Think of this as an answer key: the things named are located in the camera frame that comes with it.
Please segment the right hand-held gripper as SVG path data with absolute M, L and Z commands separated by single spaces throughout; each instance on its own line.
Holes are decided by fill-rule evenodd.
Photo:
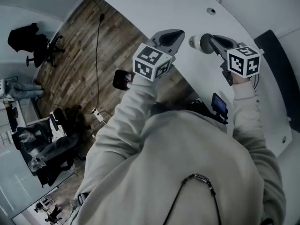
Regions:
M 221 35 L 210 37 L 209 44 L 223 59 L 220 67 L 230 86 L 233 85 L 233 74 L 245 79 L 259 74 L 262 54 L 257 49 Z

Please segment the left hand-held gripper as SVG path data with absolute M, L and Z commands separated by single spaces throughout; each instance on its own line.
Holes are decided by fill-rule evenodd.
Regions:
M 152 82 L 160 78 L 170 70 L 184 38 L 185 32 L 179 29 L 155 33 L 134 53 L 133 72 Z

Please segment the white paper cup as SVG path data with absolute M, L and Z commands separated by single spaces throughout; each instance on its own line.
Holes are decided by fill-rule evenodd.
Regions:
M 194 35 L 189 38 L 190 47 L 201 51 L 204 54 L 212 54 L 214 52 L 212 46 L 210 45 L 211 34 L 205 33 L 202 35 Z

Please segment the small black trash bin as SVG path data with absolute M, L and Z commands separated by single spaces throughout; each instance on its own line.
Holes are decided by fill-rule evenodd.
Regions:
M 116 70 L 113 78 L 113 87 L 119 90 L 128 90 L 128 84 L 132 81 L 132 74 L 125 70 Z

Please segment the person's right forearm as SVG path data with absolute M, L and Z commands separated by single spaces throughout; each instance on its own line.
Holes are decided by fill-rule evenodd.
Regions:
M 252 82 L 247 80 L 234 84 L 233 137 L 243 145 L 255 162 L 278 164 L 276 156 L 267 148 L 264 137 L 260 99 Z

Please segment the person's left forearm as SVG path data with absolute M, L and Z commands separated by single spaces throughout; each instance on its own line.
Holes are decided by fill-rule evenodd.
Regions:
M 146 115 L 157 99 L 156 84 L 135 75 L 128 86 L 129 90 L 115 107 L 114 115 L 97 132 L 96 141 L 86 157 L 86 170 L 106 161 L 111 164 L 116 158 L 127 159 L 140 151 Z

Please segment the white curved desk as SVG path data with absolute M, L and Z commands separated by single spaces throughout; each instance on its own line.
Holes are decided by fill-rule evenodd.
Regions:
M 184 30 L 186 36 L 175 55 L 175 67 L 205 103 L 216 92 L 229 110 L 228 133 L 233 130 L 233 89 L 222 75 L 222 59 L 193 49 L 193 35 L 216 34 L 257 49 L 244 27 L 216 0 L 105 0 L 148 38 L 167 29 Z M 262 58 L 257 94 L 268 148 L 278 157 L 292 141 L 292 131 L 276 80 Z

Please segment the black chest-mounted screen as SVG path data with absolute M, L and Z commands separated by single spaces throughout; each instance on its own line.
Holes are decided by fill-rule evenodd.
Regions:
M 227 120 L 228 120 L 227 105 L 226 105 L 225 101 L 223 101 L 222 98 L 217 93 L 213 93 L 213 95 L 212 95 L 211 107 L 212 107 L 212 110 L 215 112 L 215 114 L 213 114 L 213 118 L 216 121 L 227 125 L 228 124 L 228 122 L 227 122 Z

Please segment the dark desk partition panel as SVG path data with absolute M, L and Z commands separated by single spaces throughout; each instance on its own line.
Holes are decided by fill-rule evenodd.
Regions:
M 267 61 L 281 92 L 290 127 L 300 133 L 300 88 L 290 61 L 272 30 L 267 30 L 254 39 L 263 49 Z

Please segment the white power strip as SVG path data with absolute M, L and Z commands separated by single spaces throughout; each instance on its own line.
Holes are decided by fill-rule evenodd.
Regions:
M 101 112 L 97 109 L 97 108 L 94 108 L 92 110 L 92 114 L 97 118 L 97 120 L 99 122 L 103 122 L 104 121 L 104 118 L 103 116 L 101 115 Z

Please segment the person's torso in pale hoodie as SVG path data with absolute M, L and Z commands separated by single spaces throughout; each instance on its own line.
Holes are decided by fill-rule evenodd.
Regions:
M 193 112 L 145 121 L 141 149 L 85 169 L 69 225 L 283 225 L 278 164 L 258 163 Z

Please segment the black chair with white garment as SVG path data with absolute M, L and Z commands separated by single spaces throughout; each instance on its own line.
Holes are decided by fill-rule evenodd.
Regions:
M 57 108 L 50 112 L 49 124 L 52 142 L 72 135 L 79 135 L 79 138 L 82 138 L 83 134 L 91 129 L 91 126 L 85 121 L 80 105 L 75 105 L 71 108 L 67 107 L 64 110 Z

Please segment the plastic-wrapped black chair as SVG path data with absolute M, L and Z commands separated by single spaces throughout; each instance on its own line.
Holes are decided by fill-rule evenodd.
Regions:
M 73 165 L 73 151 L 79 135 L 62 136 L 55 140 L 50 123 L 45 120 L 17 128 L 16 140 L 16 148 L 30 172 L 38 178 L 41 186 L 52 186 L 60 173 Z

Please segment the office chair with black jacket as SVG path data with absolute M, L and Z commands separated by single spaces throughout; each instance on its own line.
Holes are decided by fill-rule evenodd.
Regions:
M 63 36 L 59 35 L 54 40 L 49 40 L 45 34 L 38 34 L 38 30 L 36 23 L 12 30 L 7 43 L 16 52 L 26 51 L 33 54 L 32 58 L 26 58 L 26 66 L 33 62 L 34 66 L 38 68 L 44 62 L 48 62 L 55 68 L 57 67 L 54 63 L 55 54 L 65 52 L 65 49 L 57 46 L 58 40 Z

